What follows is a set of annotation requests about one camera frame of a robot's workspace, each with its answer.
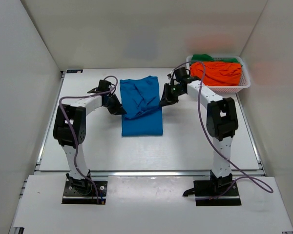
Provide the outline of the blue t shirt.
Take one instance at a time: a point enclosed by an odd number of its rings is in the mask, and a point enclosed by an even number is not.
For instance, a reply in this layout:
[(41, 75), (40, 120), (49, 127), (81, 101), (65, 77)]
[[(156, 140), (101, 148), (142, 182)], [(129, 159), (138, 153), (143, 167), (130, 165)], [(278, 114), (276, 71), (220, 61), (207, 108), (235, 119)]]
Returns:
[(159, 105), (159, 81), (155, 76), (120, 81), (126, 114), (122, 115), (122, 136), (162, 136), (163, 117)]

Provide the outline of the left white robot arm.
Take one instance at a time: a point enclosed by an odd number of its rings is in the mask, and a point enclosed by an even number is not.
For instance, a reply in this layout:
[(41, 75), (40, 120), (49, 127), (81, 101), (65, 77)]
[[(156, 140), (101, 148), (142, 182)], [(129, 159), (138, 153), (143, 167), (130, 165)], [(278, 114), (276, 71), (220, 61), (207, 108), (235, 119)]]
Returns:
[(84, 96), (62, 97), (56, 112), (53, 138), (65, 152), (69, 166), (66, 174), (70, 186), (82, 196), (96, 193), (97, 185), (91, 178), (86, 165), (83, 142), (86, 137), (86, 117), (98, 108), (105, 107), (111, 115), (125, 115), (126, 111), (115, 94), (118, 79), (107, 76), (99, 81), (97, 87)]

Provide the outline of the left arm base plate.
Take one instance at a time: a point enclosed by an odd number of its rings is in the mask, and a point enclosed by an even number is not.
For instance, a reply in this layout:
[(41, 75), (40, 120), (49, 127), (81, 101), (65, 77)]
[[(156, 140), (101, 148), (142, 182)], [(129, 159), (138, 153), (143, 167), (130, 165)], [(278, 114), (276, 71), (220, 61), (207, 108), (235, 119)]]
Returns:
[(77, 188), (77, 186), (72, 185), (69, 180), (66, 180), (62, 204), (105, 205), (108, 181), (97, 180), (94, 181), (94, 183), (97, 186), (98, 192), (92, 188), (92, 183), (84, 190), (82, 188)]

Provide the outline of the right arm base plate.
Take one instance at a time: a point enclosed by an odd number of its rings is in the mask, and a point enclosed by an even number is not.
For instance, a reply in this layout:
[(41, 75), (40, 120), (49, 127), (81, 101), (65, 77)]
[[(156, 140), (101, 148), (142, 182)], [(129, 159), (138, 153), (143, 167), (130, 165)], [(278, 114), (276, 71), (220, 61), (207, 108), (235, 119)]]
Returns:
[(195, 197), (196, 206), (241, 206), (236, 182), (231, 176), (194, 180), (193, 187), (183, 192), (183, 197)]

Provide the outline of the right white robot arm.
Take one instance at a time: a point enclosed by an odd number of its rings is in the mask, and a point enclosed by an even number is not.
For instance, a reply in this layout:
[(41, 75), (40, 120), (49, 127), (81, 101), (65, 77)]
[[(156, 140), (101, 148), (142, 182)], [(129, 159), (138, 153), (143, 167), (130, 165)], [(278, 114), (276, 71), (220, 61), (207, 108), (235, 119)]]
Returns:
[(199, 77), (192, 77), (185, 67), (171, 71), (168, 78), (169, 83), (164, 85), (160, 106), (176, 104), (179, 96), (187, 94), (198, 98), (198, 108), (203, 106), (207, 111), (203, 130), (208, 139), (212, 138), (214, 149), (209, 190), (214, 195), (221, 195), (232, 182), (231, 144), (238, 129), (235, 101), (216, 94), (205, 86)]

